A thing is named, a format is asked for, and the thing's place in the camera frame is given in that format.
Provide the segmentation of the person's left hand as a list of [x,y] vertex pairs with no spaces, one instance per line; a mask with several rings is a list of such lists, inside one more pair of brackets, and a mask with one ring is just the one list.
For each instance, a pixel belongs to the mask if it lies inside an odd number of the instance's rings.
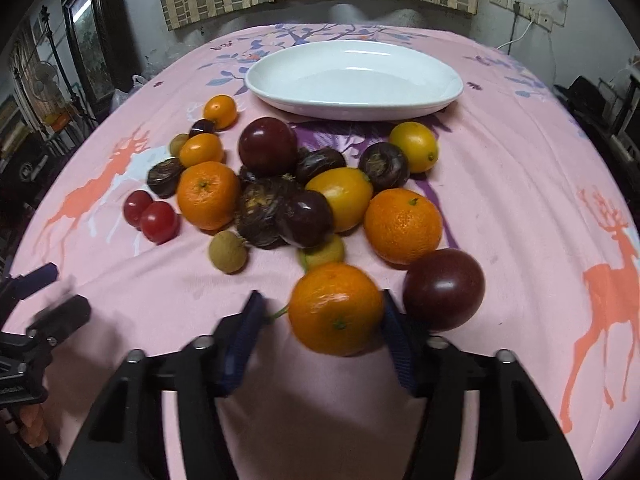
[[49,433],[44,422],[43,408],[40,404],[23,405],[18,412],[20,416],[20,434],[31,448],[39,448],[46,444]]

